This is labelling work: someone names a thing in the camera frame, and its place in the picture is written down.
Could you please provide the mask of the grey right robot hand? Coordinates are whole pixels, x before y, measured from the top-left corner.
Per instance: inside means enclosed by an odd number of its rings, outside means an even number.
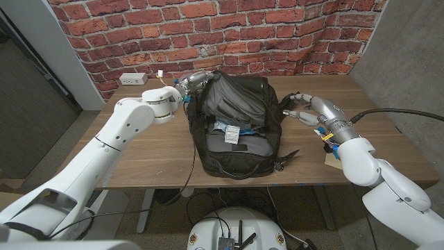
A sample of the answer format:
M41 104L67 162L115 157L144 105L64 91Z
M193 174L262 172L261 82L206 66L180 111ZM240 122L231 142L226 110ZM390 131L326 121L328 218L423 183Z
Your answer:
M358 132L348 121L345 113L333 102L308 94L294 94L290 96L290 100L294 102L307 102L309 107L316 111L318 115L290 110L283 110L283 115L294 117L308 126L323 124L333 134L334 140L339 144L359 137Z

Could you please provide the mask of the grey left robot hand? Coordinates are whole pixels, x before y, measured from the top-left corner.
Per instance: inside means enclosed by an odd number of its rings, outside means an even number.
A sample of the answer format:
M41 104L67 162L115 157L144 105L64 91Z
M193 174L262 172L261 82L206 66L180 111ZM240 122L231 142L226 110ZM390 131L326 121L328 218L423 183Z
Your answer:
M174 85L174 88L184 97L190 92L201 92L209 80L217 80L220 76L219 73L206 71L185 74L178 83Z

